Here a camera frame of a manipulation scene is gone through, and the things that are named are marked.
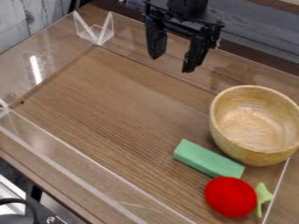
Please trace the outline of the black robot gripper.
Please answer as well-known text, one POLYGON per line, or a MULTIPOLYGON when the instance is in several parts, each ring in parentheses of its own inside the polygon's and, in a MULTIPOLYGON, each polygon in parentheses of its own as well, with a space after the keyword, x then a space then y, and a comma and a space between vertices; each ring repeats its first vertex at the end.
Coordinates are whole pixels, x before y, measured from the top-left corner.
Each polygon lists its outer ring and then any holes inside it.
POLYGON ((166 32, 190 39, 182 59, 184 73, 190 73, 201 64, 208 48, 218 46, 224 22, 208 12, 206 6, 208 0, 144 0, 148 54, 153 60, 164 55, 166 32))

